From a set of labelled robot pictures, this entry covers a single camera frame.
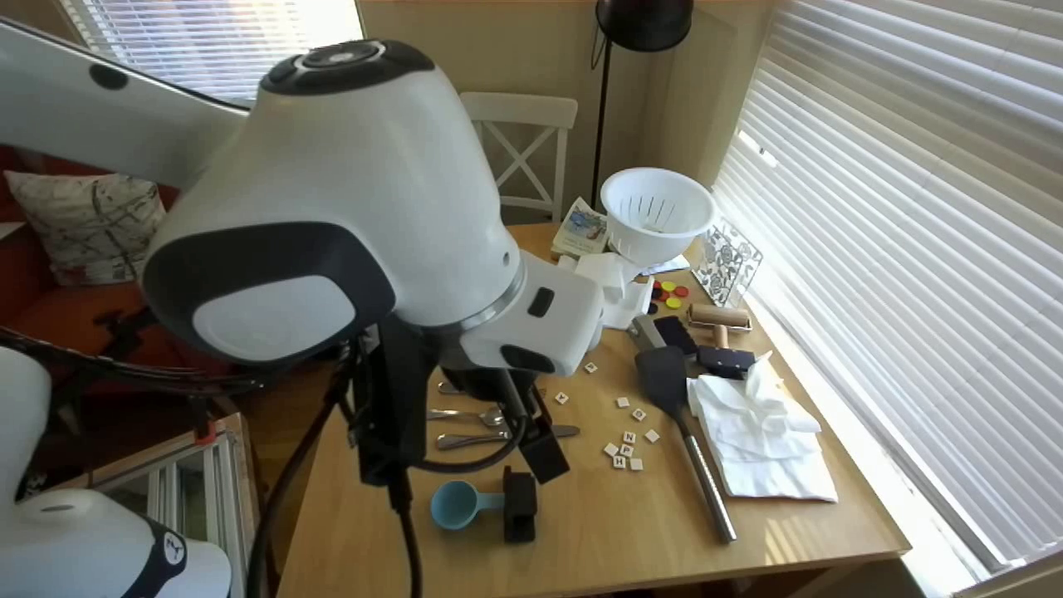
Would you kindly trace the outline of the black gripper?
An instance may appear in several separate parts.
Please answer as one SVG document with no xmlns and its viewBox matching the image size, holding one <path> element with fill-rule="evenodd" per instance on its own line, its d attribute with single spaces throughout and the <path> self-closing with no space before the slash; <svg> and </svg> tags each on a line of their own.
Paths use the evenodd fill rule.
<svg viewBox="0 0 1063 598">
<path fill-rule="evenodd" d="M 542 393 L 534 390 L 532 372 L 510 369 L 444 369 L 443 372 L 444 394 L 471 394 L 487 401 L 487 410 L 502 411 L 502 425 L 481 425 L 485 432 L 520 435 L 520 460 L 528 461 L 537 482 L 550 482 L 569 471 L 569 460 L 550 435 L 550 416 L 542 404 Z"/>
</svg>

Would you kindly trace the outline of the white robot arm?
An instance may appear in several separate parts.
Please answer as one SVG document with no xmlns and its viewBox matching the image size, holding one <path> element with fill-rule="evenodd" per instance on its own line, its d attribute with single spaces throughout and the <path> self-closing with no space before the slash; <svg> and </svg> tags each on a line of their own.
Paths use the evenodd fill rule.
<svg viewBox="0 0 1063 598">
<path fill-rule="evenodd" d="M 139 289 L 185 344 L 283 369 L 348 344 L 362 477 L 395 506 L 426 464 L 434 369 L 502 401 L 542 482 L 569 471 L 532 411 L 542 377 L 598 341 L 602 289 L 502 221 L 475 125 L 443 65 L 402 39 L 279 61 L 231 106 L 0 24 L 2 138 L 179 194 Z"/>
</svg>

